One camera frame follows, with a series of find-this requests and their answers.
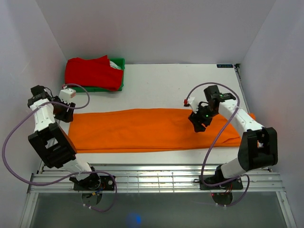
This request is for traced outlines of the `orange trousers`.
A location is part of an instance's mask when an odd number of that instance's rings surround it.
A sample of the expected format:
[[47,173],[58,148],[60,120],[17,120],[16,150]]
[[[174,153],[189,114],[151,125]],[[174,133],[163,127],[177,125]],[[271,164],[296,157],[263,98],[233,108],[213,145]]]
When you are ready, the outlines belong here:
[[68,137],[78,153],[161,152],[206,149],[227,120],[217,115],[196,133],[186,109],[130,109],[75,114]]

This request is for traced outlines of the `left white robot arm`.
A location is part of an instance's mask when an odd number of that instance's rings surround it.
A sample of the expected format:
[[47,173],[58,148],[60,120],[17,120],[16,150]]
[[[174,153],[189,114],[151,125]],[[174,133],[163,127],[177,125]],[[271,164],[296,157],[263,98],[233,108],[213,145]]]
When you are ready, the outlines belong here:
[[31,88],[28,107],[34,112],[35,128],[28,141],[49,168],[64,168],[74,176],[70,181],[86,190],[101,187],[101,179],[89,163],[76,157],[76,148],[57,121],[73,121],[76,91],[63,88],[58,96],[37,85]]

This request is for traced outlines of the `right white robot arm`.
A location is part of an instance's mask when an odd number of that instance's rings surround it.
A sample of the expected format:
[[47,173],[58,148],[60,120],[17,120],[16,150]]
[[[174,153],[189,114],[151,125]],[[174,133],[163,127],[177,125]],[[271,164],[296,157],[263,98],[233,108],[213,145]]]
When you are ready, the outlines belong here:
[[241,137],[236,158],[216,168],[213,176],[204,178],[200,175],[202,185],[225,189],[248,171],[274,166],[278,163],[277,132],[273,127],[265,127],[255,121],[240,108],[239,96],[230,89],[227,93],[219,91],[220,83],[206,83],[205,102],[197,102],[190,94],[184,100],[184,106],[192,112],[188,119],[197,133],[204,132],[213,118],[220,114],[227,122],[212,142],[215,145],[225,128],[230,124]]

